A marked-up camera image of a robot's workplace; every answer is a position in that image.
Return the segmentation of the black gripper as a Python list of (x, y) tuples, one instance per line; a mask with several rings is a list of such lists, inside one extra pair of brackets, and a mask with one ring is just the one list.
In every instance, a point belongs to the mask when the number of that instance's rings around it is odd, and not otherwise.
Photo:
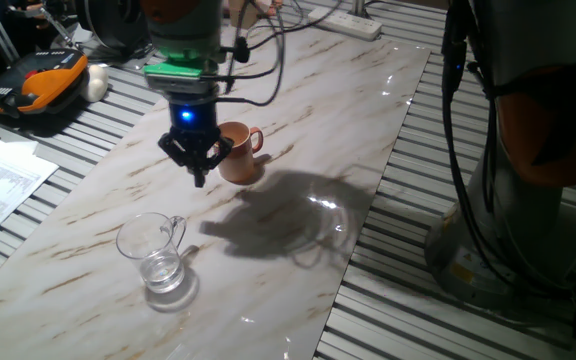
[[(233, 141), (218, 132), (216, 101), (214, 99), (172, 94), (169, 98), (171, 116), (170, 133), (174, 137), (201, 137), (199, 150), (199, 185), (203, 186), (207, 174), (214, 170), (231, 152)], [(157, 144), (179, 167), (195, 176), (187, 153), (175, 142), (170, 133), (163, 134)]]

